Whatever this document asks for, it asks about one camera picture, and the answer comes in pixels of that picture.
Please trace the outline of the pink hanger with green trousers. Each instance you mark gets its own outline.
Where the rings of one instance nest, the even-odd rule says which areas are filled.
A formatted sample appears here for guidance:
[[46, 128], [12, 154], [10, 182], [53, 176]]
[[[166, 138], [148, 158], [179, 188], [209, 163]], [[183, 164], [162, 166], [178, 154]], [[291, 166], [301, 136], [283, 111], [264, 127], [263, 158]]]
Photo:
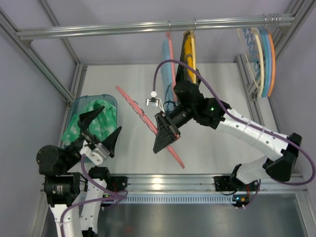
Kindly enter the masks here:
[[[132, 107], [134, 112], [140, 117], [140, 119], [146, 124], [146, 126], [149, 128], [149, 130], [154, 134], [158, 134], [157, 127], [153, 124], [153, 122], [146, 116], [145, 112], [142, 110], [142, 108], [136, 103], [120, 86], [116, 86], [117, 91], [121, 94], [121, 96], [126, 100], [128, 105]], [[181, 166], [182, 169], [185, 168], [184, 163], [178, 156], [178, 154], [175, 152], [175, 150], [169, 145], [165, 149], [167, 149], [170, 154], [173, 156], [173, 158], [178, 162], [178, 164]]]

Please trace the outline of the green tie-dye trousers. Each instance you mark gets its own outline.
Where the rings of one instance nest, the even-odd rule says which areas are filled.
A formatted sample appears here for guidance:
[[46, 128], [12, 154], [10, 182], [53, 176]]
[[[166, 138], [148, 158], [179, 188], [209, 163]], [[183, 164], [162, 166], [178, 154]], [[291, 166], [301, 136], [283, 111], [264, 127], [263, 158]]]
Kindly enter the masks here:
[[66, 131], [62, 136], [64, 144], [70, 145], [80, 135], [80, 128], [78, 126], [79, 116], [81, 114], [94, 111], [104, 106], [102, 112], [89, 125], [89, 132], [96, 135], [101, 141], [105, 140], [117, 128], [117, 108], [108, 101], [97, 99], [86, 103], [86, 105], [79, 109], [71, 118]]

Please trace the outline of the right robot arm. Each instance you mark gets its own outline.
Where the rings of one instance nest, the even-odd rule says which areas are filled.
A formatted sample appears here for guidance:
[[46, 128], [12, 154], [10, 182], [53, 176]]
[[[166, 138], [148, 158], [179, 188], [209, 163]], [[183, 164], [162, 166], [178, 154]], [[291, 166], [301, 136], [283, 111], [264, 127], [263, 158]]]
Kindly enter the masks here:
[[229, 104], [220, 106], [215, 98], [205, 98], [196, 84], [182, 81], [174, 92], [179, 105], [166, 114], [155, 115], [157, 134], [154, 153], [171, 145], [180, 138], [180, 127], [191, 119], [198, 124], [228, 133], [263, 153], [263, 157], [234, 167], [230, 176], [222, 183], [234, 191], [263, 178], [288, 182], [298, 157], [302, 137], [297, 133], [283, 135], [272, 133], [265, 127], [243, 117]]

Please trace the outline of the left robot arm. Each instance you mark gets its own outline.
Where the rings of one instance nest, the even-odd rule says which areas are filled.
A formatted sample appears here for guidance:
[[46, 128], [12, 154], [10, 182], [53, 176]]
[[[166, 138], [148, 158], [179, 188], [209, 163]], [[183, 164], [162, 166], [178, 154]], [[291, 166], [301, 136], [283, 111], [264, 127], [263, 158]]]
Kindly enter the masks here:
[[121, 128], [104, 141], [89, 132], [103, 109], [101, 106], [79, 116], [79, 137], [69, 146], [47, 145], [37, 153], [39, 173], [45, 176], [47, 203], [60, 237], [96, 237], [101, 204], [116, 204], [127, 198], [107, 189], [110, 172], [101, 167], [105, 159], [114, 157]]

